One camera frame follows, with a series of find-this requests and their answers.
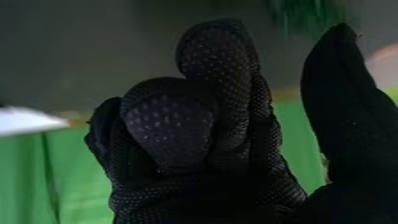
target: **gray wall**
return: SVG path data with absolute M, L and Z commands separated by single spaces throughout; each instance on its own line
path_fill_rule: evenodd
M 382 1 L 355 1 L 368 54 L 398 39 L 398 4 Z M 0 4 L 5 103 L 85 111 L 144 79 L 181 76 L 174 65 L 181 33 L 225 16 L 247 24 L 272 87 L 298 85 L 312 43 L 300 36 L 282 37 L 261 0 L 14 0 Z

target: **black glove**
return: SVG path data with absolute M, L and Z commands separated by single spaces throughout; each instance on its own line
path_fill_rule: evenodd
M 112 181 L 115 223 L 201 220 L 247 205 L 243 177 L 206 166 L 215 119 L 213 97 L 174 78 L 140 83 L 96 109 L 85 143 Z
M 355 40 L 350 27 L 332 27 L 304 66 L 302 101 L 332 181 L 305 202 L 305 223 L 398 220 L 398 110 L 376 89 Z
M 181 38 L 176 61 L 186 79 L 208 86 L 218 102 L 211 167 L 252 175 L 259 202 L 295 209 L 305 200 L 305 192 L 280 156 L 282 136 L 270 89 L 238 20 L 193 26 Z

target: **green backdrop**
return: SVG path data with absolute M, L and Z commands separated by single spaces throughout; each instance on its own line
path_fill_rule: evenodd
M 316 139 L 300 102 L 275 105 L 282 154 L 311 193 L 323 184 Z M 0 223 L 108 224 L 110 183 L 83 145 L 87 127 L 0 139 Z

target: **white object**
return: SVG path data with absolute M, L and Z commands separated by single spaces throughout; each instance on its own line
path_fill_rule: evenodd
M 0 136 L 69 127 L 67 120 L 23 107 L 0 108 Z

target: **gloved hand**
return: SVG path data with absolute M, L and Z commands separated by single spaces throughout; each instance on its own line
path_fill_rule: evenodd
M 112 182 L 115 223 L 177 223 L 247 205 L 245 181 L 204 163 L 215 119 L 213 97 L 174 78 L 97 107 L 85 143 Z
M 208 162 L 217 170 L 252 176 L 261 204 L 295 209 L 305 192 L 280 156 L 280 126 L 270 89 L 259 74 L 254 44 L 234 19 L 199 24 L 177 45 L 176 61 L 188 80 L 213 91 L 220 113 Z

